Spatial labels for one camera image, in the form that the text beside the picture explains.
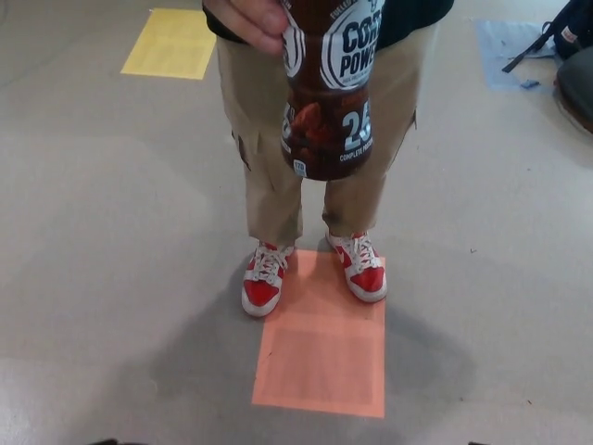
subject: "orange paper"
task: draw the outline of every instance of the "orange paper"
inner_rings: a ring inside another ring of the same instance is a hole
[[[252,402],[385,417],[385,302],[358,301],[335,254],[291,258],[264,324]]]

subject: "finger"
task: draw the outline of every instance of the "finger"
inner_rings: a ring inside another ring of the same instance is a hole
[[[277,0],[230,0],[241,14],[269,35],[282,34],[288,27],[284,9]]]
[[[258,50],[279,55],[283,51],[281,35],[269,35],[241,14],[228,0],[207,2],[210,12],[229,30]]]

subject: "chocolate drink bottle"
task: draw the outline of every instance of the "chocolate drink bottle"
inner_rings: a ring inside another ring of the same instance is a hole
[[[306,178],[346,178],[371,155],[367,83],[385,0],[281,1],[290,23],[284,159]]]

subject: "floor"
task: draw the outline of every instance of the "floor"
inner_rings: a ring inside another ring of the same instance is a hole
[[[381,420],[251,405],[262,323],[239,304],[253,241],[215,57],[201,82],[120,74],[150,8],[196,4],[50,3],[0,15],[0,443],[593,443],[591,140],[548,95],[488,89],[473,30],[562,0],[458,0],[442,23],[372,233]]]

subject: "khaki pants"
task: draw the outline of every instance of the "khaki pants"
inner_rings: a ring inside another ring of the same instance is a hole
[[[334,235],[374,226],[386,174],[414,122],[423,63],[436,26],[377,53],[369,82],[371,156],[356,174],[325,188],[322,217]],[[245,163],[249,235],[292,246],[302,235],[302,179],[284,161],[280,147],[288,95],[283,61],[222,39],[218,54],[224,110]]]

